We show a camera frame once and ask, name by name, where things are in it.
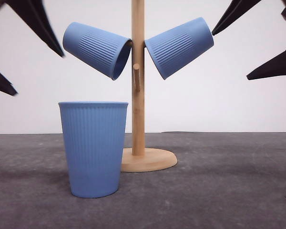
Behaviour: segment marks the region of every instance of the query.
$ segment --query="blue plastic cup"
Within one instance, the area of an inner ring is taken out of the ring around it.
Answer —
[[[145,40],[147,50],[165,80],[214,45],[203,18],[197,18]]]
[[[92,68],[116,80],[122,73],[130,53],[131,39],[73,22],[63,36],[63,47]]]
[[[118,189],[128,103],[61,102],[71,193],[98,198]]]

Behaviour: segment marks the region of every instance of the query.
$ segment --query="vertical ribbing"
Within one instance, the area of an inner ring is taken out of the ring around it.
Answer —
[[[60,104],[71,190],[80,197],[116,191],[126,104]]]

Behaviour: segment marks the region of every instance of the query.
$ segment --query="hanging cup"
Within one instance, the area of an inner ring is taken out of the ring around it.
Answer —
[[[80,23],[71,23],[63,47],[92,68],[116,80],[129,57],[131,39]]]
[[[203,18],[145,40],[145,46],[163,79],[186,66],[213,45],[212,34]]]

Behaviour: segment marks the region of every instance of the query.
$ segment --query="white backdrop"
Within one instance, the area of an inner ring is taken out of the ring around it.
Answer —
[[[146,0],[145,37],[197,17],[210,29],[230,0]],[[73,21],[131,36],[131,0],[44,0],[60,42]],[[214,37],[215,46],[164,81],[145,51],[145,130],[286,131],[286,76],[246,75],[286,49],[279,0],[261,1]],[[19,94],[0,92],[0,134],[61,133],[59,101],[131,102],[130,59],[112,81],[69,53],[50,50],[8,7],[0,10],[0,71]],[[126,131],[131,131],[131,104]]]

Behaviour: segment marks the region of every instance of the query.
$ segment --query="cup opening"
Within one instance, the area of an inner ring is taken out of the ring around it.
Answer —
[[[116,60],[116,63],[115,63],[114,69],[113,69],[113,74],[112,74],[113,80],[116,80],[120,76],[120,74],[122,73],[122,71],[123,71],[123,69],[127,63],[131,46],[127,45],[126,43],[127,42],[125,42],[124,46],[122,47],[122,49],[119,53],[118,59]]]

